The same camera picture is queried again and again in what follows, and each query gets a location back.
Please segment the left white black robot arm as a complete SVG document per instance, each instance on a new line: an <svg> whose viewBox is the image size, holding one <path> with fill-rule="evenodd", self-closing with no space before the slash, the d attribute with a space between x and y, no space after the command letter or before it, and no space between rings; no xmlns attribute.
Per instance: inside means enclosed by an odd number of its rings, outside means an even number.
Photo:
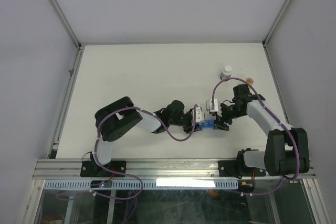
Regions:
<svg viewBox="0 0 336 224"><path fill-rule="evenodd" d="M95 113L97 140L90 153L91 170L94 176L104 176L110 169L112 142L123 137L134 127L140 127L153 134L166 132L178 142L188 140L194 132L200 131L205 114L196 104L189 111L179 100L155 112L146 111L134 105L130 97L123 97Z"/></svg>

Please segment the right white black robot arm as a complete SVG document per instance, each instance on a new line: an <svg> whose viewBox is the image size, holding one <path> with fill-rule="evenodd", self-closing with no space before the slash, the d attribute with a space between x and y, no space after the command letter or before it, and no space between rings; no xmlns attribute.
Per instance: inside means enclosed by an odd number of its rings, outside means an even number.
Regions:
<svg viewBox="0 0 336 224"><path fill-rule="evenodd" d="M296 179L310 170L308 135L303 128L282 122L268 107L265 98L247 84L233 88L230 105L209 102L210 113L215 117L214 129L228 131L234 119L244 116L254 120L265 133L263 151L247 148L237 153L235 161L227 165L226 173L241 178L260 169L270 176Z"/></svg>

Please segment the blue weekly pill organizer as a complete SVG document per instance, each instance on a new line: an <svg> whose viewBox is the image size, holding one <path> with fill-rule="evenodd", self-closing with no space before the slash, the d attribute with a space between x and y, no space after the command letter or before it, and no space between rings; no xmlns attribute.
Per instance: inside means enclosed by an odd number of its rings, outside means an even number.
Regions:
<svg viewBox="0 0 336 224"><path fill-rule="evenodd" d="M204 122L199 122L199 126L202 130L204 129L213 129L215 126L215 120L205 120Z"/></svg>

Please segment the clear capsule bottle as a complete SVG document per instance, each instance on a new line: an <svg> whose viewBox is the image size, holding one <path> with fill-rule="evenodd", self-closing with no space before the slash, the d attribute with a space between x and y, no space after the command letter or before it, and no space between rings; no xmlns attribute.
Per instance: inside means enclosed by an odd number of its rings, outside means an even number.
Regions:
<svg viewBox="0 0 336 224"><path fill-rule="evenodd" d="M247 78L246 82L249 83L250 85L254 84L254 80L252 78Z"/></svg>

